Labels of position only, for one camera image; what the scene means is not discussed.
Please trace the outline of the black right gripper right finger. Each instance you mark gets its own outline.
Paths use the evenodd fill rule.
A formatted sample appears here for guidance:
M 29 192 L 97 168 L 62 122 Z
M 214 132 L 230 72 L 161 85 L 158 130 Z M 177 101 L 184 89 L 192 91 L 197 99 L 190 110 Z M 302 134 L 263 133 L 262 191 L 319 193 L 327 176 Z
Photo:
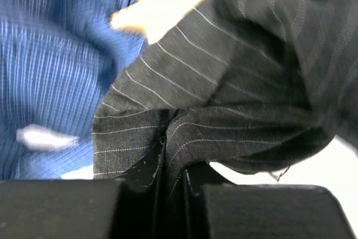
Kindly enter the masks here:
M 332 193 L 314 185 L 236 185 L 206 163 L 183 172 L 187 238 L 354 238 Z

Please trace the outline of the dark pinstriped shirt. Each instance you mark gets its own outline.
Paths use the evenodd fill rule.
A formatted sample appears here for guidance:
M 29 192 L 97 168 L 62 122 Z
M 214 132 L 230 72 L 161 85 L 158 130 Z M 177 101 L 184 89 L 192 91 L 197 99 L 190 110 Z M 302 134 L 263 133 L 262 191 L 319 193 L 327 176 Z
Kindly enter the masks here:
M 119 74 L 92 135 L 96 178 L 164 150 L 159 235 L 183 238 L 185 167 L 254 174 L 357 145 L 357 0 L 204 0 Z

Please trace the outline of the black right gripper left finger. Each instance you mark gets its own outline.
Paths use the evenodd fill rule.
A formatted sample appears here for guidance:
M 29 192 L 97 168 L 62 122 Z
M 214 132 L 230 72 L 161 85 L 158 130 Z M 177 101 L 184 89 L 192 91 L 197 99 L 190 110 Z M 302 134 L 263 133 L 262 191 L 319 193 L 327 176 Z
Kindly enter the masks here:
M 107 180 L 1 182 L 1 238 L 154 238 L 163 151 Z

